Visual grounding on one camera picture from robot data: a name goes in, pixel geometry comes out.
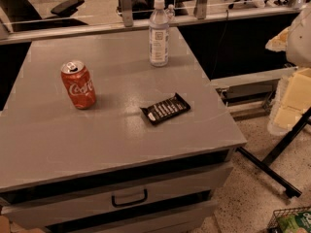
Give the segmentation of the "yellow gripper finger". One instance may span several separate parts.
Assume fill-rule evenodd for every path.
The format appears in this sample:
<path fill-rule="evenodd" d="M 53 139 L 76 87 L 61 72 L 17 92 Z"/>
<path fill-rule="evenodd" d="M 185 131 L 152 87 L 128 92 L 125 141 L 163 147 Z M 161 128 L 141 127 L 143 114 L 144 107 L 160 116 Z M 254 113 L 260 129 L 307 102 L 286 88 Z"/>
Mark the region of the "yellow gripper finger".
<path fill-rule="evenodd" d="M 289 28 L 285 28 L 278 35 L 270 39 L 265 45 L 265 48 L 275 52 L 285 51 L 287 47 L 288 34 Z"/>
<path fill-rule="evenodd" d="M 278 82 L 267 130 L 275 136 L 290 132 L 311 107 L 311 69 L 298 68 Z"/>

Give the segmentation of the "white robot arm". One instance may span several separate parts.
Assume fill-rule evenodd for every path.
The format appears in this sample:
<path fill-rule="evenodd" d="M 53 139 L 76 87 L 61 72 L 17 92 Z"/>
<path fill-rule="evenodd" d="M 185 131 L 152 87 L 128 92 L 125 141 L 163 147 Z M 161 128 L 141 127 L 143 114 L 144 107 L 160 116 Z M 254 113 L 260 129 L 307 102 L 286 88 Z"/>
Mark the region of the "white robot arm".
<path fill-rule="evenodd" d="M 292 24 L 270 39 L 268 50 L 284 51 L 296 70 L 278 82 L 267 130 L 281 136 L 290 132 L 311 107 L 311 6 L 305 6 Z"/>

